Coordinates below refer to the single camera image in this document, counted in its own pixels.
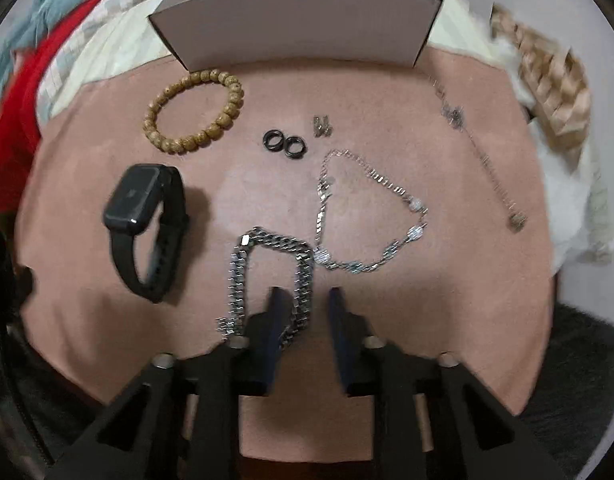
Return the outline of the small silver earrings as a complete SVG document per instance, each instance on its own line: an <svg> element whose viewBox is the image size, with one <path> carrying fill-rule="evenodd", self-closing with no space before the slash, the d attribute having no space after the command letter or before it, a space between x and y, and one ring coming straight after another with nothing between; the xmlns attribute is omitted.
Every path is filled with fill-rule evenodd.
<svg viewBox="0 0 614 480"><path fill-rule="evenodd" d="M313 136L315 138L321 138L321 136L331 136L332 131L333 128L327 115L315 116L313 118Z"/></svg>

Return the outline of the white cardboard box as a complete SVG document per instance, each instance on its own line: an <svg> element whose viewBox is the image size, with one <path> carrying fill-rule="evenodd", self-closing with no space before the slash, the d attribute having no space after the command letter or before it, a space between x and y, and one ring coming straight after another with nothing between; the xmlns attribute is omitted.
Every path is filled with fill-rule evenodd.
<svg viewBox="0 0 614 480"><path fill-rule="evenodd" d="M410 67L443 0L162 0L156 35L190 72L314 58Z"/></svg>

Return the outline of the black fuzzy chair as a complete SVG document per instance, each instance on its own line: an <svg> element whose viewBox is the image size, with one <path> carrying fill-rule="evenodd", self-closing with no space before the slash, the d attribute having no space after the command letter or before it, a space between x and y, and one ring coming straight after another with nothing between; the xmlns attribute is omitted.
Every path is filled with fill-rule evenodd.
<svg viewBox="0 0 614 480"><path fill-rule="evenodd" d="M554 304L534 392L518 415L566 478L584 469L614 416L614 325Z"/></svg>

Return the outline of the white paper sheet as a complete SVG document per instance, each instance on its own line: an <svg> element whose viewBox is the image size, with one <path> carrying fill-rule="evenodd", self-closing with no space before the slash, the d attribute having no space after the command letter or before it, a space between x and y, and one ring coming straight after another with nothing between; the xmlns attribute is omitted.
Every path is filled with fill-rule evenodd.
<svg viewBox="0 0 614 480"><path fill-rule="evenodd" d="M569 258L611 262L614 227L594 139L584 142L579 162L573 165L566 155L549 148L538 119L529 117L527 123L542 170L553 248L552 270L560 271Z"/></svg>

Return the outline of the red bed cover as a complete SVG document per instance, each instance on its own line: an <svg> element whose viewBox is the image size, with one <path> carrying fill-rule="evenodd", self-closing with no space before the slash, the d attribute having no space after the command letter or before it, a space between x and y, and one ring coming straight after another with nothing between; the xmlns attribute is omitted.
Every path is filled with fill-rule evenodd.
<svg viewBox="0 0 614 480"><path fill-rule="evenodd" d="M0 109L0 214L18 210L40 143L36 92L50 62L101 0L85 0L27 55Z"/></svg>

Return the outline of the striped pale cloth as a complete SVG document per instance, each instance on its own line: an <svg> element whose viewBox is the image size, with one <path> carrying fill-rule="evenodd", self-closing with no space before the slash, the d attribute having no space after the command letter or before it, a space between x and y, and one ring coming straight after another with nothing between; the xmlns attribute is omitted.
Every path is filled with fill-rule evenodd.
<svg viewBox="0 0 614 480"><path fill-rule="evenodd" d="M169 55L148 20L161 1L140 2L88 32L81 44L74 39L63 44L37 91L40 125L65 110L84 84L110 79ZM429 44L499 66L487 32L487 24L475 18L467 0L443 0Z"/></svg>

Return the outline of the brown geometric patterned cloth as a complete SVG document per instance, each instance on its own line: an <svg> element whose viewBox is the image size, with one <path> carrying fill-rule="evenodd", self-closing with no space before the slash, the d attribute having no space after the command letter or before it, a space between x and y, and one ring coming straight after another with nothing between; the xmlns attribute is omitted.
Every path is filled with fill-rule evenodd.
<svg viewBox="0 0 614 480"><path fill-rule="evenodd" d="M572 50L519 21L500 4L492 7L490 29L520 55L518 74L534 98L534 113L552 151L580 159L587 141L592 95L584 66Z"/></svg>

